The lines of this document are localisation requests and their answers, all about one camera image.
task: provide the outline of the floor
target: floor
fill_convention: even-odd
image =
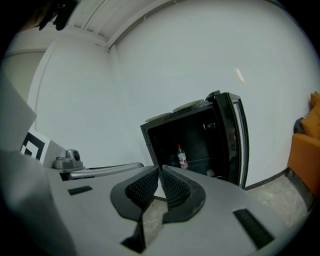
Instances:
[[[291,227],[307,215],[307,206],[290,180],[283,176],[247,193],[266,207],[273,209],[280,218]],[[146,246],[148,246],[162,229],[163,214],[168,211],[167,203],[155,199],[142,216]]]

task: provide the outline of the mini fridge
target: mini fridge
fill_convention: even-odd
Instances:
[[[249,134],[241,98],[215,91],[202,102],[141,125],[154,165],[180,167],[181,144],[188,170],[244,188]]]

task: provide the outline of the bottle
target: bottle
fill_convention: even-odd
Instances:
[[[176,145],[176,147],[177,147],[177,154],[178,154],[180,166],[182,169],[187,169],[188,162],[187,162],[185,151],[180,144]]]

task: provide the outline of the orange sofa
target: orange sofa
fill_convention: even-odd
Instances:
[[[305,134],[292,136],[288,167],[320,198],[320,94],[311,94],[313,109],[301,121]]]

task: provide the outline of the white wall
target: white wall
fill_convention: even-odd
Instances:
[[[132,124],[112,73],[108,52],[60,39],[41,74],[35,128],[65,149],[79,150],[86,167],[140,159],[126,133]]]
[[[320,89],[313,48],[265,1],[183,1],[147,18],[110,53],[120,66],[130,136],[142,150],[136,160],[144,164],[152,163],[144,120],[215,90],[240,95],[250,140],[247,186],[286,168],[294,122]]]
[[[24,99],[28,100],[31,82],[44,52],[27,52],[4,58],[1,68],[4,74]]]

